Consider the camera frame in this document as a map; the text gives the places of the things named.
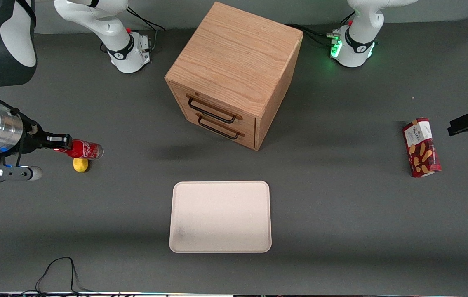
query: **gray wall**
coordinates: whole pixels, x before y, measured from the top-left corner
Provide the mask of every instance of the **gray wall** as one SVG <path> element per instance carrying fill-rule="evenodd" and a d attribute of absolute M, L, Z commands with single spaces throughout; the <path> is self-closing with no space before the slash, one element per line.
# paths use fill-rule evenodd
<path fill-rule="evenodd" d="M 166 28 L 196 28 L 214 0 L 129 0 L 129 5 L 145 19 Z M 274 21 L 298 24 L 339 22 L 351 12 L 346 0 L 221 0 L 239 9 Z M 386 22 L 434 22 L 468 18 L 468 0 L 420 0 L 405 7 L 384 10 Z M 61 19 L 51 2 L 36 4 L 37 33 L 88 32 Z M 145 28 L 128 13 L 119 15 L 130 28 Z"/>

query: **metal handle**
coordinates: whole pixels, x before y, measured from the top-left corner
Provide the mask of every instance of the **metal handle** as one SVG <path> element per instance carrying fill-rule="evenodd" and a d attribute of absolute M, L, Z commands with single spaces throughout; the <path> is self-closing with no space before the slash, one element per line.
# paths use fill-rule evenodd
<path fill-rule="evenodd" d="M 223 132 L 221 132 L 221 131 L 219 131 L 219 130 L 217 130 L 217 129 L 215 129 L 215 128 L 212 128 L 212 127 L 210 127 L 210 126 L 208 126 L 208 125 L 206 125 L 206 124 L 202 124 L 201 120 L 202 120 L 202 116 L 199 116 L 198 123 L 200 124 L 200 126 L 205 127 L 205 128 L 207 128 L 208 130 L 211 130 L 211 131 L 213 131 L 213 132 L 215 132 L 215 133 L 217 133 L 217 134 L 219 134 L 219 135 L 221 135 L 221 136 L 223 136 L 223 137 L 226 137 L 226 138 L 228 138 L 228 139 L 236 140 L 236 139 L 238 139 L 238 137 L 239 137 L 239 135 L 240 135 L 239 132 L 236 132 L 235 136 L 232 137 L 232 136 L 230 136 L 230 135 L 228 135 L 228 134 L 226 134 L 226 133 L 223 133 Z"/>
<path fill-rule="evenodd" d="M 188 95 L 187 95 L 187 97 L 190 98 L 190 99 L 188 100 L 188 105 L 190 105 L 190 107 L 192 107 L 192 108 L 195 109 L 196 111 L 200 111 L 200 112 L 204 113 L 205 115 L 207 115 L 207 116 L 209 116 L 209 117 L 213 117 L 213 118 L 215 118 L 216 120 L 220 120 L 221 122 L 224 122 L 224 123 L 226 123 L 226 124 L 232 124 L 232 123 L 234 122 L 234 120 L 235 120 L 235 115 L 232 115 L 232 119 L 231 119 L 231 120 L 224 119 L 224 118 L 222 118 L 222 117 L 220 117 L 220 116 L 216 116 L 216 115 L 214 115 L 213 113 L 209 113 L 208 111 L 205 111 L 204 109 L 201 109 L 201 108 L 199 108 L 199 107 L 196 107 L 196 106 L 192 105 L 192 102 L 194 101 L 194 98 L 192 98 L 192 97 L 190 97 L 190 96 L 188 96 Z"/>

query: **wooden box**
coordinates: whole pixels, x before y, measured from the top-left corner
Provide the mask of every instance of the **wooden box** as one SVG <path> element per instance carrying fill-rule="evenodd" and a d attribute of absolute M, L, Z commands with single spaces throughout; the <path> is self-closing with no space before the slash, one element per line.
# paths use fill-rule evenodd
<path fill-rule="evenodd" d="M 258 150 L 291 83 L 302 36 L 215 2 L 165 79 L 188 121 Z"/>

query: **coca-cola bottle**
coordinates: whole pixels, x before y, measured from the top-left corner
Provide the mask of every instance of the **coca-cola bottle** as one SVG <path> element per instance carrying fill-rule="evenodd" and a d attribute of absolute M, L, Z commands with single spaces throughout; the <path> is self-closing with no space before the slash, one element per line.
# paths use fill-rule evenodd
<path fill-rule="evenodd" d="M 80 139 L 73 139 L 72 148 L 66 150 L 64 148 L 55 148 L 59 153 L 66 153 L 71 158 L 95 160 L 103 156 L 103 148 L 100 144 L 87 142 Z"/>

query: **gray table surface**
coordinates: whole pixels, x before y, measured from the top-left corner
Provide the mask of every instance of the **gray table surface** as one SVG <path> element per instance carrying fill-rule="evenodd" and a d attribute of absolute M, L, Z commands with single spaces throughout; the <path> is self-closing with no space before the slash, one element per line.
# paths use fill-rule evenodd
<path fill-rule="evenodd" d="M 468 296 L 468 133 L 447 134 L 468 113 L 468 20 L 386 24 L 358 69 L 305 38 L 260 152 L 184 119 L 163 77 L 192 32 L 160 32 L 132 75 L 93 34 L 36 36 L 36 75 L 0 98 L 106 152 L 78 174 L 39 150 L 23 163 L 42 180 L 0 184 L 0 290 L 32 289 L 71 256 L 97 291 Z M 413 179 L 400 126 L 421 116 L 443 172 Z M 173 186 L 213 180 L 268 182 L 268 253 L 171 252 Z M 66 291 L 68 269 L 42 288 Z"/>

